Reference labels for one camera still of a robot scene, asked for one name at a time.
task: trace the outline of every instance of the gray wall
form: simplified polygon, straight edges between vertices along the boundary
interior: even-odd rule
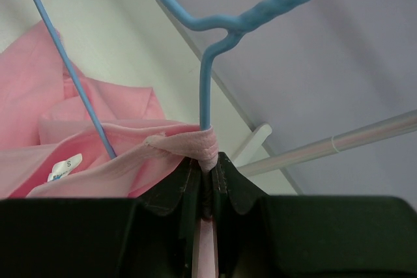
[[[179,0],[194,16],[260,0]],[[214,69],[280,153],[416,109],[417,0],[313,0],[247,35]],[[223,31],[190,32],[203,50]],[[308,194],[391,194],[417,206],[417,134],[288,168]]]

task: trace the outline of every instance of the size label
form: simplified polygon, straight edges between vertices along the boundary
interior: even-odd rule
[[[65,161],[56,163],[52,167],[52,172],[49,174],[47,181],[50,182],[68,176],[82,161],[83,155],[79,153]]]

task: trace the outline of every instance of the clothing rack bar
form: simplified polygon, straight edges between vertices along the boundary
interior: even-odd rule
[[[352,130],[341,135],[329,137],[294,150],[284,152],[260,161],[239,167],[244,176],[255,176],[290,165],[331,156],[338,152],[375,143],[417,130],[417,110],[382,120],[380,122]]]

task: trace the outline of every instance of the white wall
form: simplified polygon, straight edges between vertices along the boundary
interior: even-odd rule
[[[199,61],[155,0],[42,1],[87,76],[152,86],[167,118],[198,123]],[[0,51],[39,20],[32,0],[0,0]],[[250,129],[215,83],[212,103],[220,148],[231,156]],[[294,193],[279,171],[252,179],[268,192]]]
[[[179,0],[196,17],[260,0]],[[416,0],[313,0],[247,35],[215,71],[276,153],[416,109]],[[190,33],[204,49],[219,31]],[[288,168],[305,193],[378,193],[417,206],[417,134]]]

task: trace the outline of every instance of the white plastic piece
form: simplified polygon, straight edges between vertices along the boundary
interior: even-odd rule
[[[258,126],[233,154],[231,160],[235,167],[248,164],[271,133],[272,128],[269,124]]]

